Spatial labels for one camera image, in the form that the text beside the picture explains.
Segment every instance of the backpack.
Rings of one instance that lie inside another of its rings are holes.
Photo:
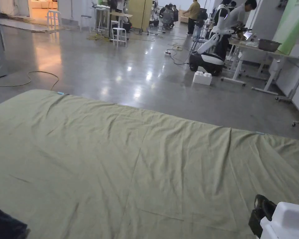
[[[117,9],[117,0],[107,0],[107,3],[111,9]]]

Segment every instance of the concrete floor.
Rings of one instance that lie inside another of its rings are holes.
[[[263,81],[244,79],[245,88],[217,78],[211,87],[192,84],[194,72],[188,65],[175,65],[164,56],[164,50],[171,48],[168,43],[178,42],[185,47],[175,57],[186,59],[192,43],[186,28],[178,25],[155,41],[134,40],[154,36],[131,33],[127,48],[116,48],[104,40],[87,40],[88,32],[78,29],[48,34],[2,27],[9,75],[0,78],[0,84],[21,84],[27,82],[29,71],[48,71],[60,78],[54,91],[299,139],[299,125],[291,126],[299,120],[295,106],[251,90],[264,87]],[[49,90],[56,80],[43,73],[31,77],[23,87],[0,87],[0,103],[31,89]]]

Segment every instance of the yellow shirt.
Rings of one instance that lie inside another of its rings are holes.
[[[201,8],[200,4],[197,1],[194,1],[190,5],[189,10],[188,10],[188,11],[190,11],[189,18],[191,18],[193,20],[197,20],[200,8]]]

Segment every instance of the doorway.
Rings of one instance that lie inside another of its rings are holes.
[[[30,18],[38,23],[46,24],[48,10],[58,9],[58,0],[28,0]]]

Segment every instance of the white container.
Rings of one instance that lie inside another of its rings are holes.
[[[203,85],[211,85],[212,75],[210,73],[204,73],[201,71],[196,71],[194,75],[193,82]]]
[[[278,203],[272,221],[262,218],[260,239],[299,239],[299,205]]]

